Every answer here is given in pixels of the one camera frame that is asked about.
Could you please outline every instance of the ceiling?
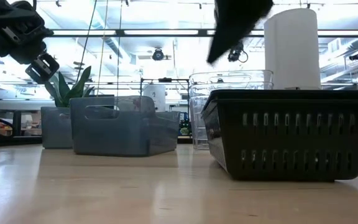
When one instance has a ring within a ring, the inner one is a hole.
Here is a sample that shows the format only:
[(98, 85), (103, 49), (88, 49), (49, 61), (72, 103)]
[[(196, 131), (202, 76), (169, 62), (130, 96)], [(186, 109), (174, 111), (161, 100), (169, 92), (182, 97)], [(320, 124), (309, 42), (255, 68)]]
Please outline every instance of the ceiling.
[[(90, 0), (38, 0), (37, 12), (50, 29), (213, 29), (214, 0), (98, 0), (91, 21), (94, 1)], [(319, 29), (358, 29), (358, 0), (309, 0), (310, 8), (318, 15)], [(268, 17), (287, 9), (307, 7), (306, 0), (275, 0)], [(263, 29), (264, 21), (257, 28)], [(117, 54), (99, 37), (45, 39), (48, 53), (61, 65), (67, 80), (75, 80), (78, 70), (74, 62), (92, 65), (92, 80), (97, 82), (138, 82), (145, 78), (181, 77), (192, 73), (216, 70), (264, 69), (264, 40), (249, 38), (244, 45), (249, 53), (247, 63), (229, 63), (225, 56), (213, 67), (205, 60), (209, 37), (121, 37), (112, 38), (126, 57)], [(319, 39), (321, 54), (325, 54), (332, 39)], [(150, 59), (155, 48), (161, 48), (169, 60), (155, 62)], [(24, 65), (11, 58), (0, 58), (0, 81), (28, 80)]]

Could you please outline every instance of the stacked plastic containers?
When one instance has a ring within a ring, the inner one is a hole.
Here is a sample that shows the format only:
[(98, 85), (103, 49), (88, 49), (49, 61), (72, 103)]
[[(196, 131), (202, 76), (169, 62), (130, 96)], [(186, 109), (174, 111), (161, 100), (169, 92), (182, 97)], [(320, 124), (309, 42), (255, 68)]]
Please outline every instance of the stacked plastic containers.
[(208, 139), (201, 111), (213, 90), (271, 90), (272, 72), (268, 70), (244, 70), (205, 72), (190, 76), (190, 121), (194, 149), (208, 150)]

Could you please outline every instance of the table surface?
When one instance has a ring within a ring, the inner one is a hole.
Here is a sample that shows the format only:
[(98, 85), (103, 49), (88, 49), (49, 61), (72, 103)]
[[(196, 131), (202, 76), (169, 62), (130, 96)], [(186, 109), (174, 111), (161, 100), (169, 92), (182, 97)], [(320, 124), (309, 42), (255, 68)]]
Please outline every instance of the table surface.
[(179, 145), (148, 158), (0, 148), (0, 223), (358, 223), (358, 178), (238, 182)]

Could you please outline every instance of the green plant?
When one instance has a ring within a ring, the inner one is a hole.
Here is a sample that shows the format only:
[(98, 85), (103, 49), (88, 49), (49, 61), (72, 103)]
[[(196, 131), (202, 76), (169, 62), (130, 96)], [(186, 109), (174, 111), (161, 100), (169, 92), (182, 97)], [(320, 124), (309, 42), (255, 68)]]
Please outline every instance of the green plant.
[(68, 87), (64, 76), (58, 72), (49, 82), (45, 82), (45, 88), (49, 94), (55, 99), (57, 107), (69, 107), (71, 98), (88, 97), (93, 90), (93, 87), (86, 87), (85, 82), (91, 75), (91, 66), (84, 69), (80, 79), (73, 85), (73, 88)]

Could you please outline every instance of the robotic arm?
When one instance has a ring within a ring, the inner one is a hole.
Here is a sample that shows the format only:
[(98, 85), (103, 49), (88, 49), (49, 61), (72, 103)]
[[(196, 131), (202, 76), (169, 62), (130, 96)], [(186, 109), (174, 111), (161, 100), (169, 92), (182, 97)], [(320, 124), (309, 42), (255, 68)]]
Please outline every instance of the robotic arm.
[[(216, 0), (217, 26), (208, 62), (232, 49), (272, 6), (272, 0)], [(0, 57), (11, 55), (20, 64), (30, 64), (26, 73), (37, 83), (49, 80), (59, 69), (43, 42), (51, 35), (53, 32), (45, 28), (44, 20), (27, 1), (9, 4), (0, 0)]]
[(0, 0), (0, 57), (11, 55), (20, 64), (30, 64), (26, 73), (43, 83), (59, 69), (43, 39), (53, 35), (27, 1), (9, 4)]

